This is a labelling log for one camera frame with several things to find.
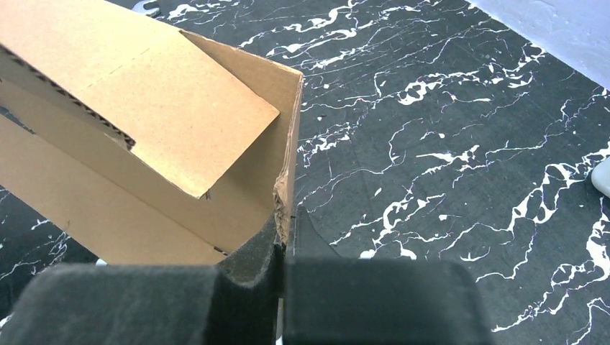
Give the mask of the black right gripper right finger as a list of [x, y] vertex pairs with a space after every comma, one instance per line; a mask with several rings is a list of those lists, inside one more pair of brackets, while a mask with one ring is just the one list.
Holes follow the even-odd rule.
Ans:
[[306, 214], [292, 218], [284, 264], [285, 344], [492, 344], [464, 266], [341, 257]]

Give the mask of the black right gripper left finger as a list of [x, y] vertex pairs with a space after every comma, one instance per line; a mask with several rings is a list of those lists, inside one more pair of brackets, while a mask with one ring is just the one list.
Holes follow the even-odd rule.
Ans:
[[62, 264], [36, 276], [3, 344], [272, 344], [276, 223], [203, 266]]

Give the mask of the brown cardboard box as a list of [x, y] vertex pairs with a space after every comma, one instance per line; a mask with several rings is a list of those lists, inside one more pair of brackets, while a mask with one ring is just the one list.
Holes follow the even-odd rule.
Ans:
[[1, 184], [110, 264], [291, 225], [303, 74], [108, 1], [1, 3]]

